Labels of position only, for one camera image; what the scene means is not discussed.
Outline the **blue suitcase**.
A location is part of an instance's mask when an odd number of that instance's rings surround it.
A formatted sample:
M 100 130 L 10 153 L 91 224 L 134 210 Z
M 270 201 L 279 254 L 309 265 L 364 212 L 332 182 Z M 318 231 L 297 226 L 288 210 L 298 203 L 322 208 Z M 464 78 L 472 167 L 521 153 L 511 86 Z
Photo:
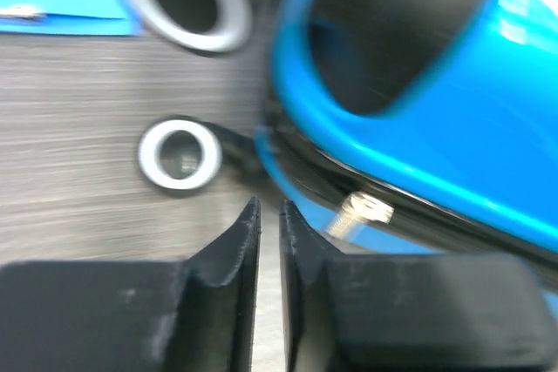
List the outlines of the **blue suitcase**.
M 128 0 L 154 33 L 222 56 L 264 0 Z M 390 253 L 500 250 L 557 288 L 557 0 L 281 0 L 252 138 L 150 126 L 145 178 L 202 189 L 265 172 L 326 233 Z

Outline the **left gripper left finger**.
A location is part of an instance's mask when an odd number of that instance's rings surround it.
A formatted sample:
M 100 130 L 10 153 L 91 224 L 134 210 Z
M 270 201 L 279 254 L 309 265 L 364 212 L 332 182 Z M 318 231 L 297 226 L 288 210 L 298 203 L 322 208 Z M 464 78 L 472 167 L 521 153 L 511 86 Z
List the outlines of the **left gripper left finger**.
M 4 371 L 248 371 L 261 208 L 190 258 L 1 268 Z

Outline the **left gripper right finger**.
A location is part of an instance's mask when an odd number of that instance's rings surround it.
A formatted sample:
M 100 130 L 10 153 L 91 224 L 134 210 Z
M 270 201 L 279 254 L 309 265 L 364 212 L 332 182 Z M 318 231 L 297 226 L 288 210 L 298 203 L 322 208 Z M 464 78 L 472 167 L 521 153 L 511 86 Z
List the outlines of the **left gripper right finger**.
M 557 322 L 507 254 L 346 254 L 280 214 L 289 371 L 546 371 Z

